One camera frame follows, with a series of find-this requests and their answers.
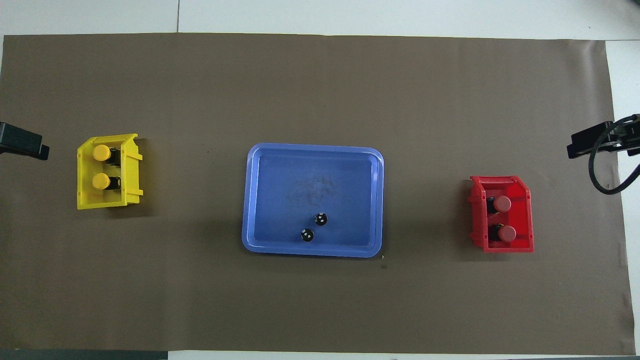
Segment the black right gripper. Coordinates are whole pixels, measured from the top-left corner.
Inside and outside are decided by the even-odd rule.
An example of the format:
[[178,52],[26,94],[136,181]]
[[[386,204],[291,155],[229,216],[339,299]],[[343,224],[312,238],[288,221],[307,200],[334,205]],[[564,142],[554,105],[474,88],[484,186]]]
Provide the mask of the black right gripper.
[[[573,133],[571,143],[567,145],[567,157],[575,159],[589,155],[595,147],[595,142],[613,121],[603,121],[585,130]],[[640,114],[632,114],[615,122],[616,128],[603,138],[598,152],[612,153],[617,144],[618,151],[626,151],[629,157],[640,155]]]

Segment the yellow push button switch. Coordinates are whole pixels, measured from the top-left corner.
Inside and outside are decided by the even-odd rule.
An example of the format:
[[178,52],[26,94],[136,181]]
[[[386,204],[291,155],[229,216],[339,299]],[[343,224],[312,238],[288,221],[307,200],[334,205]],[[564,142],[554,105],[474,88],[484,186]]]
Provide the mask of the yellow push button switch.
[[105,163],[108,166],[121,166],[121,151],[114,146],[100,144],[94,148],[92,157],[95,161]]
[[93,176],[91,184],[98,191],[119,191],[121,189],[121,178],[100,172]]

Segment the red push button switch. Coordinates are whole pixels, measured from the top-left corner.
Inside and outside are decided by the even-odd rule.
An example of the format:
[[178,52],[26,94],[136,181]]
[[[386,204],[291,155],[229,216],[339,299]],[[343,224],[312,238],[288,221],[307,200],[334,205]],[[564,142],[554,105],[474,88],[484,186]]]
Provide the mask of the red push button switch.
[[492,242],[511,243],[517,237],[517,231],[511,225],[497,223],[487,228],[488,239]]
[[502,214],[508,212],[512,207],[511,199],[504,195],[490,196],[486,200],[488,214]]

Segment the blue plastic tray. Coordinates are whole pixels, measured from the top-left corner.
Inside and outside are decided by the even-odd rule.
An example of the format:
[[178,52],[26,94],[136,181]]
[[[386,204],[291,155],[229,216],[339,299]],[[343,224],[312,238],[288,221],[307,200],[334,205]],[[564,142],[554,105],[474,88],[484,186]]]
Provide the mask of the blue plastic tray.
[[[254,253],[372,258],[383,244],[385,161],[365,146],[258,143],[247,153],[241,239]],[[314,217],[327,214],[327,224]],[[305,242],[309,228],[314,239]]]

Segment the red plastic storage bin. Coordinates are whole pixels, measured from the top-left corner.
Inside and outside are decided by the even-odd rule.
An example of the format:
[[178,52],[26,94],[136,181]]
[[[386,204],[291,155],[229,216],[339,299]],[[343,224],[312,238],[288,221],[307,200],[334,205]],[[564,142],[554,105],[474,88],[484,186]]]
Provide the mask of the red plastic storage bin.
[[[516,175],[471,176],[471,189],[467,198],[471,207],[471,231],[469,238],[484,253],[532,253],[535,250],[531,192]],[[487,198],[505,195],[512,207],[507,212],[487,212]],[[515,228],[517,237],[510,243],[490,241],[489,227],[507,224]]]

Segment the yellow plastic storage bin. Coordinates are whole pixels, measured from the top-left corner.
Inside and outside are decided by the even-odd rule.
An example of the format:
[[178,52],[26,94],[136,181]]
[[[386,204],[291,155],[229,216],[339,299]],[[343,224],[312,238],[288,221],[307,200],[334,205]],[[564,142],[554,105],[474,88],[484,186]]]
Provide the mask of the yellow plastic storage bin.
[[[126,207],[140,202],[144,192],[140,186],[140,162],[143,156],[135,143],[136,133],[90,137],[77,148],[77,209]],[[120,150],[121,166],[110,166],[94,160],[96,146],[106,145]],[[92,178],[98,173],[121,178],[119,190],[97,190]]]

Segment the brown paper table mat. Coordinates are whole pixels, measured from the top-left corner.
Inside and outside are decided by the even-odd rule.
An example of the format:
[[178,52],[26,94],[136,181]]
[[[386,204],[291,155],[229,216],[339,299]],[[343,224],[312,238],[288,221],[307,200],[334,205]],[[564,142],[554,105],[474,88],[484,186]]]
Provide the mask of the brown paper table mat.
[[[620,196],[570,135],[613,119],[607,48],[574,39],[5,36],[0,347],[633,354]],[[137,134],[139,203],[77,209],[77,149]],[[382,153],[372,259],[242,243],[259,142]],[[473,244],[471,176],[530,189],[534,251]]]

